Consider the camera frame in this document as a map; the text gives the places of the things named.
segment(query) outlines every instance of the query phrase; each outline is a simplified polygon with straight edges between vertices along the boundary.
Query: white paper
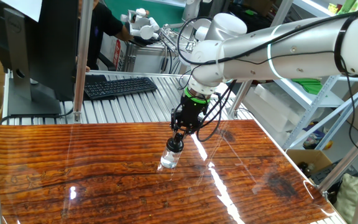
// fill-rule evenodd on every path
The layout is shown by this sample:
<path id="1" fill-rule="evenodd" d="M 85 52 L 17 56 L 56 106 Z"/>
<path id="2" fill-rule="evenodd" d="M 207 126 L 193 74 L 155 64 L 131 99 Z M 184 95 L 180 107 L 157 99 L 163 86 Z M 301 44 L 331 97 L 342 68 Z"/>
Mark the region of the white paper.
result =
<path id="1" fill-rule="evenodd" d="M 40 19 L 42 0 L 2 0 L 36 22 Z"/>

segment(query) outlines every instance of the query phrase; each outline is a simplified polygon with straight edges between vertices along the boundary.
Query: black cable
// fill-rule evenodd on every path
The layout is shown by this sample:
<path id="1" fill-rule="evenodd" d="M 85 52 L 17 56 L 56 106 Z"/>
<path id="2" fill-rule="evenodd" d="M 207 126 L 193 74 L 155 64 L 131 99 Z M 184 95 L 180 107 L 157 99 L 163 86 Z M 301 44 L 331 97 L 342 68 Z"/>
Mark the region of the black cable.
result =
<path id="1" fill-rule="evenodd" d="M 185 86 L 182 86 L 182 85 L 180 84 L 180 80 L 183 78 L 183 76 L 184 76 L 186 73 L 190 72 L 190 70 L 189 70 L 189 71 L 187 71 L 187 72 L 185 72 L 185 73 L 183 73 L 183 74 L 181 75 L 181 77 L 179 78 L 179 85 L 180 85 L 180 88 L 178 88 L 178 90 L 184 90 L 184 89 L 186 88 L 186 86 L 187 86 L 187 85 L 189 84 L 189 82 L 190 82 L 191 76 L 193 76 L 193 72 L 194 72 L 194 70 L 195 70 L 196 68 L 198 68 L 198 67 L 200 67 L 200 65 L 198 65 L 197 67 L 195 67 L 195 68 L 193 68 L 193 69 L 191 70 L 191 73 L 190 73 L 189 79 L 187 80 L 187 82 L 186 82 L 186 85 L 185 85 Z"/>
<path id="2" fill-rule="evenodd" d="M 173 74 L 176 74 L 177 70 L 178 70 L 178 67 L 179 67 L 179 64 L 180 64 L 180 59 L 178 59 L 174 64 L 173 64 Z"/>
<path id="3" fill-rule="evenodd" d="M 244 110 L 244 111 L 246 111 L 246 112 L 250 113 L 252 116 L 255 116 L 255 115 L 253 114 L 253 112 L 251 112 L 251 111 L 250 111 L 250 110 L 248 110 L 248 109 L 245 109 L 245 108 L 239 108 L 239 110 Z"/>
<path id="4" fill-rule="evenodd" d="M 181 65 L 181 62 L 180 62 L 180 59 L 178 59 L 178 65 L 177 67 L 174 69 L 174 74 L 176 74 L 177 72 L 180 72 L 180 65 Z"/>
<path id="5" fill-rule="evenodd" d="M 268 42 L 265 42 L 259 46 L 256 46 L 254 47 L 253 49 L 250 49 L 246 52 L 243 52 L 239 55 L 235 55 L 233 57 L 225 57 L 225 58 L 221 58 L 218 60 L 218 63 L 223 63 L 223 62 L 227 62 L 227 61 L 230 61 L 230 60 L 235 60 L 237 58 L 241 58 L 241 57 L 244 57 L 244 56 L 248 56 L 254 52 L 257 52 L 259 50 L 262 50 L 264 48 L 266 48 L 269 44 L 274 44 L 280 40 L 283 40 L 283 39 L 286 39 L 287 37 L 290 37 L 292 36 L 293 34 L 296 34 L 296 33 L 299 33 L 301 31 L 304 31 L 304 30 L 307 30 L 307 29 L 310 29 L 310 28 L 313 28 L 314 26 L 318 26 L 318 25 L 321 25 L 321 24 L 324 24 L 326 22 L 331 22 L 331 21 L 335 21 L 335 20 L 338 20 L 338 19 L 343 19 L 343 18 L 347 18 L 347 17 L 350 17 L 350 16 L 354 16 L 354 15 L 358 15 L 358 11 L 357 12 L 350 12 L 350 13 L 347 13 L 347 14 L 341 14 L 341 15 L 337 15 L 337 16 L 333 16 L 333 17 L 328 17 L 328 18 L 325 18 L 325 19 L 321 19 L 321 20 L 318 20 L 316 22 L 312 22 L 312 23 L 309 23 L 309 24 L 306 24 L 306 25 L 303 25 L 299 28 L 296 28 L 296 29 L 293 29 L 289 32 L 286 32 Z M 196 21 L 198 19 L 210 19 L 208 17 L 197 17 L 197 18 L 194 18 L 194 19 L 190 19 L 189 21 L 187 21 L 185 23 L 185 26 L 187 26 L 189 23 L 193 22 L 193 21 Z M 180 43 L 180 37 L 181 37 L 181 34 L 183 32 L 184 29 L 181 30 L 181 32 L 179 33 L 179 36 L 178 36 L 178 44 L 177 44 L 177 47 L 179 49 L 179 43 Z M 190 64 L 193 64 L 193 65 L 213 65 L 213 64 L 216 64 L 216 61 L 215 60 L 210 60 L 210 61 L 207 61 L 207 62 L 192 62 L 190 60 L 188 60 L 187 58 L 185 58 L 180 51 L 178 51 L 180 57 L 190 63 Z"/>
<path id="6" fill-rule="evenodd" d="M 171 74 L 172 72 L 172 53 L 171 53 L 171 49 L 169 49 L 169 47 L 167 47 L 168 51 L 169 51 L 169 57 L 170 57 L 170 62 L 169 62 L 169 74 Z"/>
<path id="7" fill-rule="evenodd" d="M 218 130 L 218 128 L 219 128 L 219 125 L 220 125 L 220 123 L 221 123 L 221 118 L 222 118 L 222 112 L 223 112 L 223 110 L 225 109 L 225 105 L 226 105 L 226 103 L 227 103 L 227 101 L 229 100 L 229 98 L 230 98 L 230 94 L 231 94 L 231 91 L 232 91 L 232 89 L 233 89 L 233 87 L 234 87 L 234 84 L 236 84 L 236 80 L 234 80 L 231 84 L 230 84 L 230 86 L 227 88 L 227 90 L 223 93 L 223 96 L 219 96 L 219 98 L 218 98 L 218 102 L 215 104 L 215 106 L 209 111 L 209 113 L 204 117 L 204 119 L 201 121 L 201 124 L 200 124 L 200 128 L 197 130 L 197 132 L 196 132 L 196 137 L 197 137 L 197 140 L 199 141 L 199 142 L 206 142 L 206 141 L 208 141 L 209 139 L 211 139 L 211 137 L 215 134 L 215 132 Z M 225 94 L 227 93 L 227 91 L 228 91 L 228 95 L 227 95 L 227 97 L 226 97 L 226 100 L 225 100 L 225 102 L 223 103 L 223 105 L 222 105 L 222 99 L 224 98 L 224 96 L 225 96 Z M 216 115 L 211 119 L 211 120 L 209 120 L 206 124 L 203 124 L 204 122 L 205 122 L 205 120 L 206 120 L 206 118 L 212 113 L 212 111 L 214 110 L 214 108 L 216 107 L 216 105 L 218 105 L 218 103 L 219 103 L 219 111 L 218 111 L 218 113 L 216 113 Z M 214 128 L 214 130 L 212 131 L 212 133 L 208 136 L 208 137 L 206 137 L 205 139 L 200 139 L 200 129 L 201 128 L 203 128 L 203 127 L 205 127 L 205 126 L 207 126 L 207 125 L 209 125 L 211 122 L 213 122 L 213 120 L 217 117 L 219 115 L 219 119 L 218 119 L 218 122 L 216 123 L 216 126 L 215 126 L 215 128 Z"/>
<path id="8" fill-rule="evenodd" d="M 349 138 L 350 138 L 351 142 L 353 143 L 354 147 L 356 147 L 358 149 L 358 145 L 354 142 L 353 137 L 352 137 L 352 129 L 354 127 L 354 120 L 356 117 L 356 106 L 354 104 L 351 81 L 349 78 L 349 72 L 347 71 L 345 60 L 342 57 L 341 57 L 341 61 L 342 61 L 342 65 L 345 69 L 345 74 L 346 74 L 346 78 L 347 78 L 347 87 L 349 87 L 349 94 L 351 95 L 352 107 L 353 107 L 353 116 L 352 116 L 352 121 L 351 121 L 351 127 L 349 128 Z"/>
<path id="9" fill-rule="evenodd" d="M 228 96 L 226 97 L 225 102 L 223 103 L 223 107 L 226 105 L 227 101 L 229 100 L 230 94 L 231 94 L 231 92 L 232 92 L 232 89 L 234 88 L 234 84 L 236 84 L 236 81 L 237 81 L 237 80 L 234 80 L 234 81 L 229 85 L 229 87 L 226 89 L 226 91 L 223 93 L 222 97 L 221 97 L 220 99 L 218 98 L 218 101 L 222 101 L 222 99 L 226 96 L 226 94 L 229 93 Z M 213 116 L 212 119 L 210 119 L 206 124 L 204 124 L 206 118 L 207 118 L 208 116 L 210 116 L 210 114 L 212 113 L 213 110 L 215 110 L 215 107 L 216 107 L 217 105 L 218 105 L 218 103 L 216 103 L 216 104 L 210 109 L 209 113 L 208 113 L 208 114 L 204 117 L 204 119 L 201 121 L 201 124 L 202 124 L 202 125 L 201 125 L 201 128 L 203 128 L 203 127 L 209 125 L 209 124 L 218 116 L 219 113 L 222 113 L 222 112 L 223 112 L 223 109 L 224 109 L 224 108 L 220 107 L 220 109 L 218 110 L 218 113 L 216 113 L 216 115 Z"/>
<path id="10" fill-rule="evenodd" d="M 65 114 L 60 114 L 60 115 L 9 115 L 4 117 L 3 119 L 0 120 L 0 125 L 6 121 L 7 119 L 11 119 L 11 118 L 62 118 L 64 116 L 68 116 L 69 114 L 71 114 L 73 112 L 74 108 L 72 108 L 69 112 L 65 113 Z"/>
<path id="11" fill-rule="evenodd" d="M 183 31 L 185 30 L 185 28 L 186 28 L 191 22 L 197 21 L 198 19 L 208 19 L 208 20 L 212 21 L 212 18 L 206 17 L 206 16 L 199 16 L 199 17 L 196 17 L 196 18 L 192 18 L 192 19 L 187 20 L 187 21 L 184 23 L 184 25 L 183 25 L 183 29 L 181 29 L 180 32 L 179 32 L 179 34 L 178 34 L 178 41 L 177 41 L 177 49 L 178 49 L 178 54 L 179 54 L 179 56 L 180 56 L 181 58 L 183 58 L 184 61 L 186 61 L 186 62 L 188 62 L 188 63 L 190 63 L 190 64 L 193 64 L 193 65 L 196 65 L 196 64 L 195 64 L 195 63 L 192 63 L 192 61 L 187 60 L 187 58 L 185 58 L 185 57 L 181 54 L 179 45 L 180 45 L 181 35 L 182 35 Z"/>
<path id="12" fill-rule="evenodd" d="M 167 47 L 167 49 L 168 49 L 168 51 L 169 51 L 169 57 L 170 57 L 170 63 L 169 63 L 169 66 L 170 66 L 170 68 L 169 68 L 169 74 L 171 74 L 171 72 L 172 72 L 172 53 L 171 53 L 171 49 L 169 48 L 169 46 L 168 46 L 168 44 L 167 43 L 165 43 L 165 41 L 163 41 L 163 40 L 161 40 L 161 42 L 163 42 L 164 44 L 165 44 L 165 46 Z"/>
<path id="13" fill-rule="evenodd" d="M 219 107 L 222 108 L 222 101 L 219 101 Z M 212 136 L 214 136 L 215 132 L 218 130 L 219 128 L 219 125 L 221 124 L 221 118 L 222 118 L 222 113 L 219 113 L 219 119 L 218 119 L 218 122 L 216 123 L 216 126 L 214 128 L 214 130 L 212 131 L 212 133 L 206 137 L 205 139 L 200 139 L 199 135 L 200 135 L 200 129 L 197 130 L 196 132 L 196 136 L 197 136 L 197 140 L 199 142 L 206 142 L 208 140 L 210 140 L 212 138 Z"/>
<path id="14" fill-rule="evenodd" d="M 266 63 L 268 62 L 269 60 L 273 60 L 275 58 L 280 58 L 280 57 L 287 57 L 287 56 L 299 56 L 299 55 L 313 55 L 313 54 L 323 54 L 323 53 L 334 53 L 333 50 L 324 50 L 324 51 L 320 51 L 320 52 L 307 52 L 307 53 L 298 53 L 298 54 L 286 54 L 286 55 L 278 55 L 278 56 L 274 56 L 274 57 L 271 57 L 269 59 L 266 59 L 262 62 L 251 62 L 251 61 L 248 61 L 248 60 L 243 60 L 243 59 L 235 59 L 235 60 L 238 60 L 240 62 L 247 62 L 247 63 L 251 63 L 251 64 L 254 64 L 254 65 L 261 65 L 263 63 Z"/>

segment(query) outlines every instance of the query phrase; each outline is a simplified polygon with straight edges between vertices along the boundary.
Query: glossy wooden table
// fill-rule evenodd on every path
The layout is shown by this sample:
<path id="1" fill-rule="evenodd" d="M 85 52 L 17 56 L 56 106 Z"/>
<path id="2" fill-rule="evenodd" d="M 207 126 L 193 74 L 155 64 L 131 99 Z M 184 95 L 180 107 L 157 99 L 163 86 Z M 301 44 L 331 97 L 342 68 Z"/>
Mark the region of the glossy wooden table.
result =
<path id="1" fill-rule="evenodd" d="M 214 128 L 202 130 L 206 136 Z M 6 223 L 310 223 L 334 213 L 254 121 L 185 139 L 168 123 L 0 126 Z"/>

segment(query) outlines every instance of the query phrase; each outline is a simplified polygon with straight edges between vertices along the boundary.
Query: black keyboard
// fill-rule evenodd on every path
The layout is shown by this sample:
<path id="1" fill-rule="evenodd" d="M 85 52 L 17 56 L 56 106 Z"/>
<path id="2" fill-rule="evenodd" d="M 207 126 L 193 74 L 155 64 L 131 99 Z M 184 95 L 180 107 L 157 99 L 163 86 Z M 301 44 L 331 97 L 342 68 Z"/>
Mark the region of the black keyboard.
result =
<path id="1" fill-rule="evenodd" d="M 131 93 L 154 91 L 156 89 L 155 84 L 147 77 L 85 84 L 85 93 L 91 100 L 106 96 L 122 96 Z"/>

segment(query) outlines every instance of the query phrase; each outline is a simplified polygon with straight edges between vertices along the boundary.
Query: small robot arm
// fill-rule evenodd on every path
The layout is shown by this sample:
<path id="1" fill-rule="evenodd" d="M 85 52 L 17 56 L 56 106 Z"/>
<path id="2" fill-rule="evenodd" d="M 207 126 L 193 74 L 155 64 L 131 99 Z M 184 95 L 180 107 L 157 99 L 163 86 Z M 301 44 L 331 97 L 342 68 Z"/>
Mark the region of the small robot arm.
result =
<path id="1" fill-rule="evenodd" d="M 121 15 L 121 21 L 129 25 L 128 31 L 130 35 L 138 36 L 145 40 L 158 38 L 158 34 L 155 32 L 160 30 L 160 27 L 152 17 L 147 17 L 145 9 L 128 10 L 128 15 Z"/>

